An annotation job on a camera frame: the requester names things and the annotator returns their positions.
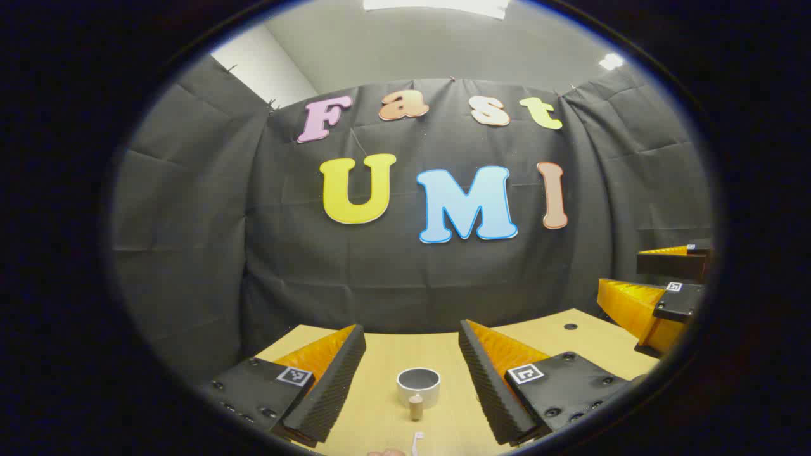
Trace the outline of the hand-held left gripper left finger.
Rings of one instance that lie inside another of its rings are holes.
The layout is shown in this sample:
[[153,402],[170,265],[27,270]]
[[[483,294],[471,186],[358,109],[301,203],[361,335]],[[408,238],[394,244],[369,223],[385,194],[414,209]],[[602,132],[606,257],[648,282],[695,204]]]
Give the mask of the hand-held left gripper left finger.
[[260,433],[316,447],[339,418],[366,348],[363,327],[352,324],[273,361],[247,358],[196,391]]

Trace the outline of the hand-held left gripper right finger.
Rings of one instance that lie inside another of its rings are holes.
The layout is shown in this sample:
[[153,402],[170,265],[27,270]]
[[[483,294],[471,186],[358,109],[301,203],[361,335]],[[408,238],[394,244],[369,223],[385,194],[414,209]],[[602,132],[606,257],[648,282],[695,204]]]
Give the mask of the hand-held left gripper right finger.
[[460,325],[460,350],[500,445],[555,433],[646,377],[625,379],[571,350],[548,355],[471,320]]

